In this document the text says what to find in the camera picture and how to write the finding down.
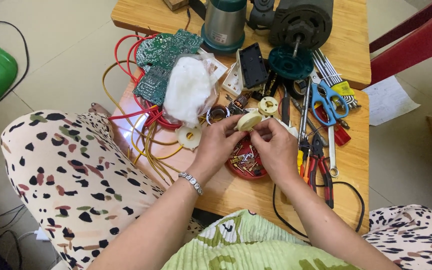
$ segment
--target blue scissors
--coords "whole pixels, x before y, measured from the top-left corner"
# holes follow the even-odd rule
[[[309,78],[311,80],[311,108],[314,116],[316,119],[318,119],[321,124],[325,126],[333,126],[336,125],[337,119],[341,119],[343,117],[346,117],[348,113],[350,112],[350,109],[348,108],[348,104],[344,100],[344,98],[336,93],[331,87],[328,86],[328,84],[325,81],[322,81],[315,70],[311,72],[309,75]],[[318,85],[324,89],[326,92],[326,96],[321,96],[321,94],[318,91]],[[332,99],[333,97],[336,97],[341,103],[341,107],[344,108],[345,113],[339,114],[336,112],[336,109],[333,106]],[[326,112],[328,116],[328,121],[323,121],[321,118],[318,117],[318,114],[315,112],[315,104],[316,102],[321,102],[322,107],[324,111]]]

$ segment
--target woman's left hand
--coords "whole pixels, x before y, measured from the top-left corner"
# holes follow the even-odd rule
[[[198,182],[204,185],[228,160],[236,144],[249,133],[235,131],[234,127],[242,115],[233,115],[202,130],[201,141],[197,148],[196,158],[188,168],[188,173],[197,174]]]

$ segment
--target rhinestone bracelet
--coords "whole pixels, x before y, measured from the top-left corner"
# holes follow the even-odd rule
[[[177,176],[186,178],[189,181],[189,183],[191,183],[191,185],[194,186],[194,189],[198,192],[198,195],[199,196],[203,195],[203,189],[198,184],[198,181],[196,181],[196,179],[192,175],[190,175],[189,173],[187,173],[185,171],[182,171]]]

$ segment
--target white paper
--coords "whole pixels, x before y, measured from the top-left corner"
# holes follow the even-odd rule
[[[420,107],[391,76],[363,90],[369,96],[369,125],[377,126]]]

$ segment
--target plastic bag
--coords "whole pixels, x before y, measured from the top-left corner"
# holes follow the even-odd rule
[[[194,128],[198,117],[217,101],[219,83],[211,64],[214,55],[181,54],[176,59],[167,83],[163,115],[172,124],[182,122]]]

